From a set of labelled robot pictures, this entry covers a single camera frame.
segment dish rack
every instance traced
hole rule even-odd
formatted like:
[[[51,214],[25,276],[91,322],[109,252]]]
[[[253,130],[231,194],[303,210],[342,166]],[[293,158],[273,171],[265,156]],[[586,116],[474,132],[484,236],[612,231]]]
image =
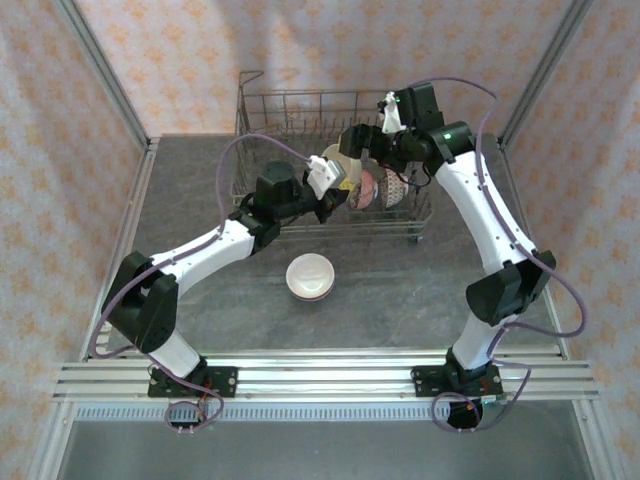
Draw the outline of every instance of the dish rack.
[[[250,91],[250,87],[259,83],[255,80],[263,75],[262,71],[240,73],[236,118],[238,135],[269,135],[308,156],[321,155],[329,145],[338,143],[340,133],[351,125],[381,125],[377,102],[388,90]],[[379,180],[384,170],[366,154],[365,150],[362,168]],[[237,145],[231,192],[235,206],[255,189],[256,179],[264,165],[273,160],[291,162],[300,177],[305,168],[303,162],[266,142],[248,140]],[[419,168],[415,172],[412,169],[409,174],[409,181],[413,184],[423,185],[427,180]],[[283,227],[280,239],[409,237],[420,241],[421,232],[432,213],[428,188],[410,186],[404,199],[390,208],[384,208],[380,198],[363,210],[352,209],[346,202],[324,225],[319,224],[314,215],[304,215]]]

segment black mounting plate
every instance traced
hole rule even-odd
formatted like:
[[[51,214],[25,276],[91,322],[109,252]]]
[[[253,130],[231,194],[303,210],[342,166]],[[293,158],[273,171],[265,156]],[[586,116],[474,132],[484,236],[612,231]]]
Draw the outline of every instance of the black mounting plate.
[[[223,398],[234,398],[238,387],[238,369],[236,367],[205,367],[204,378],[211,379],[211,390]],[[185,398],[197,397],[201,392],[188,389],[168,377],[164,372],[155,370],[149,382],[150,398]]]
[[[411,369],[411,379],[415,387],[416,397],[437,397],[441,393],[451,392],[449,369],[444,365],[418,366]],[[495,365],[487,367],[487,373],[482,377],[456,389],[467,397],[483,397],[485,395],[502,395],[502,380],[500,371]]]

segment wallpaper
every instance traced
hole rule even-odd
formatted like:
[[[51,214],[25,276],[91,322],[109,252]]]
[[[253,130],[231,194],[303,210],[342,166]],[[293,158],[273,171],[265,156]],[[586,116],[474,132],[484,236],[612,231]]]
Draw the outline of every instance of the wallpaper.
[[[509,154],[538,244],[590,307],[571,351],[594,360],[629,478],[640,465],[638,25],[637,0],[595,2]],[[554,298],[574,328],[575,302],[561,287]]]
[[[0,478],[27,475],[141,152],[50,0],[0,3]]]
[[[503,98],[489,125],[498,131],[570,3],[78,0],[151,136],[233,132],[238,73],[251,69],[266,71],[260,91],[475,79]],[[489,104],[467,86],[436,92],[447,121],[472,127]]]

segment floral wallpaper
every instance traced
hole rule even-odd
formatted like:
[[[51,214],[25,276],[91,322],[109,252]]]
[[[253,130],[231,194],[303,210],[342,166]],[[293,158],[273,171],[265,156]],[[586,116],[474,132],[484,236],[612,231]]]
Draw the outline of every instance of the floral wallpaper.
[[[0,3],[0,478],[80,353],[141,152],[50,0]]]
[[[570,348],[594,361],[629,478],[640,465],[638,25],[637,0],[595,2],[509,154],[538,244],[590,307]],[[575,302],[553,292],[575,327]]]
[[[485,82],[499,131],[570,0],[78,0],[145,129],[233,132],[241,70],[263,89],[402,88],[429,75]],[[488,101],[437,86],[445,118]]]

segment gray floor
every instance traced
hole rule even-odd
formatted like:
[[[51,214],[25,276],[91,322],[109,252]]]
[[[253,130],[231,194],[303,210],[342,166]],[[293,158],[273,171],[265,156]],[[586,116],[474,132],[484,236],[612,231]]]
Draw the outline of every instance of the gray floor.
[[[215,168],[229,137],[164,137],[144,201],[134,248],[164,252],[218,224]],[[515,215],[507,173],[495,143],[485,154],[494,181]],[[464,292],[484,273],[473,239],[444,190],[429,188],[434,214],[424,240],[280,242],[212,275],[179,304],[178,329],[201,351],[279,348],[443,348],[456,340],[468,307]],[[336,285],[317,303],[294,299],[288,264],[317,252],[334,265]],[[542,300],[524,319],[551,325]],[[120,345],[114,335],[110,345]],[[528,331],[505,344],[548,344]]]
[[[430,422],[75,422],[60,480],[592,478],[571,402],[521,402],[488,432]]]

